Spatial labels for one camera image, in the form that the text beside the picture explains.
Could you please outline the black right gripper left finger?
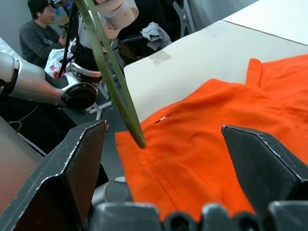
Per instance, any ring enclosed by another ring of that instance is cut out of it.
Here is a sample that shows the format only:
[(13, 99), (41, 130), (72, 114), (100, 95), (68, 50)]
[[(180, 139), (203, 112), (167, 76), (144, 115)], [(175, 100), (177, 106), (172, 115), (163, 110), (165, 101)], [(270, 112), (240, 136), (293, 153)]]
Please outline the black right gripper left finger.
[(80, 231), (94, 190), (107, 176), (101, 165), (104, 120), (71, 129), (37, 165), (0, 216), (0, 231)]

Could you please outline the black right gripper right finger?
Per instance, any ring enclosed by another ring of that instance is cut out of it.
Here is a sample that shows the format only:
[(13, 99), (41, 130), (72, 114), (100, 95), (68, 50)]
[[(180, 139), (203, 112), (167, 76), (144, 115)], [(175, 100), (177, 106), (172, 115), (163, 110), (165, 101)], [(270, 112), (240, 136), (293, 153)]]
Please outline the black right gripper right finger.
[(308, 165), (269, 133), (223, 126), (237, 180), (257, 215), (274, 201), (308, 201)]

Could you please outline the green wire hanger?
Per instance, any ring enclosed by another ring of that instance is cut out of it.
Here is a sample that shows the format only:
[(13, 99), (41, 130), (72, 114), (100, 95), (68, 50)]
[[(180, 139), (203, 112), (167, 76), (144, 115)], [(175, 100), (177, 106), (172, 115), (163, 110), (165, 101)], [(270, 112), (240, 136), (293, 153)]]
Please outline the green wire hanger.
[[(135, 110), (128, 86), (124, 79), (122, 69), (117, 61), (117, 58), (111, 48), (107, 34), (101, 24), (97, 10), (95, 9), (93, 0), (74, 0), (77, 5), (82, 20), (85, 25), (86, 34), (90, 40), (92, 53), (96, 65), (101, 72), (102, 80), (109, 89), (110, 96), (117, 107), (126, 127), (136, 144), (144, 149), (146, 147), (145, 138), (141, 129), (141, 125)], [(119, 80), (120, 86), (125, 96), (123, 101), (120, 93), (113, 81), (107, 61), (103, 55), (103, 48), (106, 48), (111, 65), (114, 68), (115, 74)]]

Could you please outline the gray smooth panel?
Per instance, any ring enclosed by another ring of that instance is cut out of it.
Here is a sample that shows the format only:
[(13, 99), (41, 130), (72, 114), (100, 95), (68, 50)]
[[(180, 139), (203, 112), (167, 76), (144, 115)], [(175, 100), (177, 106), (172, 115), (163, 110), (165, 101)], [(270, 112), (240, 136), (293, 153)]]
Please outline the gray smooth panel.
[(0, 116), (0, 216), (44, 156)]

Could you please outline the silver round cylinder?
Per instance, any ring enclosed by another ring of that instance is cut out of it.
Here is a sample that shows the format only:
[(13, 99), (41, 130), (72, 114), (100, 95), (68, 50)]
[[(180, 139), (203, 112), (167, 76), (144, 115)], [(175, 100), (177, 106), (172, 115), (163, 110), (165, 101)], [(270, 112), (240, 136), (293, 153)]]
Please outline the silver round cylinder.
[(93, 206), (106, 202), (133, 202), (125, 177), (110, 179), (107, 183), (95, 189), (92, 197)]

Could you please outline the white stand base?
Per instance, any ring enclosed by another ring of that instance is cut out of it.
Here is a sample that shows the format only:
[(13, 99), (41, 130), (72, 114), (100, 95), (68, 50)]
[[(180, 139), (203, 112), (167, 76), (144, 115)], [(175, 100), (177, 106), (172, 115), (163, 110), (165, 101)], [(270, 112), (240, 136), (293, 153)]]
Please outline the white stand base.
[(100, 120), (102, 117), (103, 110), (112, 106), (111, 97), (109, 96), (109, 93), (107, 92), (107, 86), (103, 83), (101, 80), (99, 83), (94, 84), (96, 88), (98, 89), (98, 93), (101, 93), (103, 97), (105, 98), (105, 101), (98, 105), (96, 102), (86, 109), (87, 112), (89, 112), (91, 115), (96, 114), (95, 120)]

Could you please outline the white and red plastic bag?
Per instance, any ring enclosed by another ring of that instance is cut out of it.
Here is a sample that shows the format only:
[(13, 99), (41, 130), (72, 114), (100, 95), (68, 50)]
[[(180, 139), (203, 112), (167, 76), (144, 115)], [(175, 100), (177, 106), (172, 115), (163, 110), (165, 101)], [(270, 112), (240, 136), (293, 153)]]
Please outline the white and red plastic bag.
[[(68, 47), (68, 54), (67, 54), (67, 64), (66, 68), (63, 70), (61, 77), (70, 70), (70, 58), (73, 57), (73, 53), (71, 52), (72, 44)], [(51, 53), (49, 54), (46, 66), (45, 66), (45, 72), (51, 76), (52, 78), (58, 78), (58, 75), (60, 73), (60, 69), (62, 67), (62, 62), (64, 58), (64, 48), (62, 49), (53, 49)]]

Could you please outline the seated person in gray sweater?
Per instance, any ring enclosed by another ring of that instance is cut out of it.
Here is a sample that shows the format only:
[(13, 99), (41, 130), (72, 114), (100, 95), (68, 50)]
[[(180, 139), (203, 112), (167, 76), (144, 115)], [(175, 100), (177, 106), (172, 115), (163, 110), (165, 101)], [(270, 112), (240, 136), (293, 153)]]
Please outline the seated person in gray sweater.
[(28, 0), (32, 20), (24, 24), (19, 32), (22, 58), (45, 68), (53, 49), (62, 49), (66, 38), (61, 37), (51, 25), (54, 22), (53, 7), (48, 0)]

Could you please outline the clear tape patch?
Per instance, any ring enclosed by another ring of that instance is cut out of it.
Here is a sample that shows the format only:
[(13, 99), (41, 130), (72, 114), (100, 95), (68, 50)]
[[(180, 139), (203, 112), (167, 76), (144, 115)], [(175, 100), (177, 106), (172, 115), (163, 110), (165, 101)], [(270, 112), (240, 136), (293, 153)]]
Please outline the clear tape patch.
[(154, 64), (154, 66), (156, 66), (156, 65), (169, 61), (172, 57), (168, 53), (166, 53), (164, 50), (160, 50), (150, 55), (149, 58)]

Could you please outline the gray crumpled cloth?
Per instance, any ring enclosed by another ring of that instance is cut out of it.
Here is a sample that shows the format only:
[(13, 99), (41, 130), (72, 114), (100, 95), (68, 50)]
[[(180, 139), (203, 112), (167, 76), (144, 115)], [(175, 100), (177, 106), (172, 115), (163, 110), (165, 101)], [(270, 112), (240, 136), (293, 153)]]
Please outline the gray crumpled cloth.
[(147, 39), (147, 46), (154, 51), (161, 50), (172, 43), (168, 33), (155, 22), (143, 28), (141, 34)]

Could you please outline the gray chair frame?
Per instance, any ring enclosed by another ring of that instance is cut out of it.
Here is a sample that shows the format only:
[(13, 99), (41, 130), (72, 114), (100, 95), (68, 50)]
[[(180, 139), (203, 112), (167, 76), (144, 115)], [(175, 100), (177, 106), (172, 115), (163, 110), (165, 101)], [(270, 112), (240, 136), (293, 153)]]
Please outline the gray chair frame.
[(174, 0), (173, 7), (180, 20), (180, 37), (192, 34), (196, 31), (188, 0)]

